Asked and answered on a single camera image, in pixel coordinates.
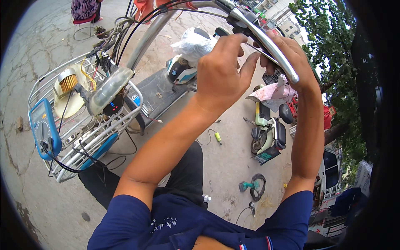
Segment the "black pants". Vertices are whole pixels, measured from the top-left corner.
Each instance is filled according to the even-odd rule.
[[[120,177],[97,166],[89,167],[83,174],[78,174],[85,188],[102,204],[108,208]],[[182,159],[171,171],[171,177],[165,187],[156,188],[154,197],[160,194],[175,194],[183,196],[194,204],[207,209],[203,195],[203,152],[201,146],[194,142]]]
[[[96,17],[90,21],[91,23],[95,23],[100,19],[100,7],[101,7],[101,2],[98,3],[99,4],[99,8],[96,11]]]

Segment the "woman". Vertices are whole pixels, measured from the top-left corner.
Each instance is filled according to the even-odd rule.
[[[102,20],[100,17],[100,5],[103,0],[72,0],[71,13],[75,20],[87,19],[93,14],[96,17],[91,21],[91,23]]]

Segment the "white metal basket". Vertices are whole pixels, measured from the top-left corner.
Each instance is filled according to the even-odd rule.
[[[93,77],[95,81],[98,82],[106,78],[105,73],[100,68],[98,68],[98,71],[96,72],[94,63],[86,58],[86,55],[88,54],[89,53],[83,54],[58,66],[52,71],[46,73],[35,82],[28,98],[29,120],[30,110],[40,100],[42,100],[43,98],[47,98],[52,107],[57,130],[59,129],[61,118],[58,117],[54,111],[52,85],[56,81],[58,75],[68,66],[71,66],[73,64],[80,64],[82,63],[82,61],[84,61],[82,67],[85,69],[88,75],[95,74],[95,76]],[[128,85],[125,87],[123,96],[125,97],[128,92],[130,92],[129,98],[132,98],[132,96],[136,94],[140,98],[140,105],[137,106],[133,111],[130,111],[123,106],[117,114],[114,114],[112,116],[98,115],[94,117],[88,113],[86,106],[83,105],[80,110],[76,112],[76,114],[72,115],[71,117],[64,118],[60,131],[62,149],[57,156],[57,159],[66,166],[75,170],[79,170],[86,161],[90,161],[88,157],[79,154],[72,149],[75,148],[82,153],[85,152],[79,145],[79,140],[81,140],[81,143],[84,145],[84,149],[86,150],[86,152],[88,152],[90,156],[93,156],[93,154],[96,153],[96,151],[105,142],[107,142],[107,140],[112,135],[116,134],[117,140],[122,132],[126,129],[126,127],[130,124],[132,119],[134,119],[135,116],[140,112],[143,106],[142,94],[131,81],[129,81]],[[50,171],[51,161],[44,160],[44,164],[47,167],[47,170]],[[76,173],[72,173],[61,168],[55,161],[52,163],[51,173],[55,177],[56,181],[59,183],[69,180],[77,175]]]

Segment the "digital multimeter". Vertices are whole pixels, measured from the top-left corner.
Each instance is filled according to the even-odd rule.
[[[54,122],[53,112],[50,102],[47,99],[40,100],[29,112],[30,127],[32,128],[33,137],[35,138],[36,148],[39,155],[44,160],[52,160],[52,158],[42,150],[40,142],[47,144],[48,138],[53,138],[53,154],[57,156],[61,151],[61,138],[57,132],[56,123]]]

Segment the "concrete ground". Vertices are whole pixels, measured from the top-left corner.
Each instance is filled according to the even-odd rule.
[[[114,20],[123,16],[128,0],[107,0],[102,3],[98,23],[105,28],[113,26]],[[73,39],[74,25],[70,13],[70,0],[38,0],[25,13],[8,45],[0,78],[0,165],[3,177],[16,208],[36,240],[49,249],[84,249],[93,230],[100,223],[106,210],[84,188],[78,178],[57,183],[47,177],[47,170],[38,156],[28,122],[27,98],[34,82],[43,74],[78,55],[91,50],[98,42],[94,37],[84,41]],[[134,82],[164,67],[166,60],[175,54],[170,44],[180,40],[182,33],[190,27],[199,27],[213,34],[216,27],[231,31],[226,22],[218,17],[199,13],[184,12],[177,20],[178,13],[150,46],[139,66],[136,68]],[[135,44],[148,28],[142,25],[132,37],[122,64],[127,61]],[[239,59],[242,64],[252,49],[243,47],[245,56]],[[222,138],[220,146],[212,135],[212,141],[202,146],[204,155],[203,191],[212,197],[209,211],[227,221],[235,223],[239,213],[251,201],[249,191],[240,193],[238,183],[251,181],[256,173],[266,177],[264,198],[256,204],[256,217],[244,212],[238,224],[256,229],[271,216],[284,194],[283,184],[291,175],[290,152],[292,138],[286,135],[286,149],[275,159],[260,166],[250,157],[250,132],[253,125],[242,117],[254,119],[255,104],[244,97],[251,93],[255,85],[262,83],[264,70],[258,65],[249,90],[220,117],[221,122],[213,124]],[[171,120],[191,98],[193,93],[184,96],[162,115],[164,122]],[[24,129],[16,131],[16,119],[22,116]],[[144,136],[134,135],[133,140],[140,148],[163,124],[155,123],[146,130]],[[204,132],[199,138],[203,144],[209,136]],[[129,152],[132,143],[126,134],[111,148],[113,152]],[[128,156],[120,168],[114,170],[121,175],[134,156]],[[90,222],[81,217],[87,212]]]

